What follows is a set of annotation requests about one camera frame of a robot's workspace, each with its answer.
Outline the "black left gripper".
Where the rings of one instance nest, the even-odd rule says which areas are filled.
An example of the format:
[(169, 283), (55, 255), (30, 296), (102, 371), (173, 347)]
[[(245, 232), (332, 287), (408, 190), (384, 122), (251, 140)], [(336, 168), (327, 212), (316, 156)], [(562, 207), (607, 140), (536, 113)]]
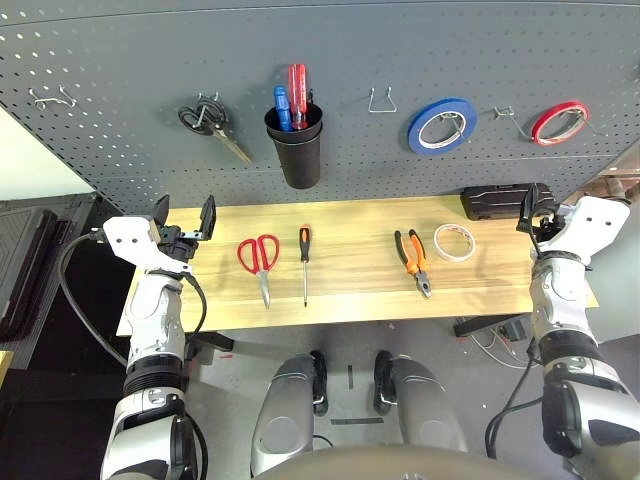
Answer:
[(152, 219), (159, 228), (158, 249), (174, 260), (189, 261), (194, 258), (199, 241), (208, 241), (213, 236), (217, 218), (215, 198), (212, 194), (207, 197), (200, 212), (200, 227), (192, 232), (183, 232), (179, 226), (164, 226), (169, 209), (169, 194), (160, 197), (152, 209)]

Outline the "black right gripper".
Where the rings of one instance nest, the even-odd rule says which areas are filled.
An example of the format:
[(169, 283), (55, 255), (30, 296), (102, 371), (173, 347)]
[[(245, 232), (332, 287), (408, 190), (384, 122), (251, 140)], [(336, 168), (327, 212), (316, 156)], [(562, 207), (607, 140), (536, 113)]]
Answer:
[(538, 186), (531, 183), (520, 204), (516, 230), (530, 233), (535, 249), (551, 249), (557, 243), (557, 237), (565, 228), (569, 208), (557, 208), (553, 197), (543, 197), (538, 201)]

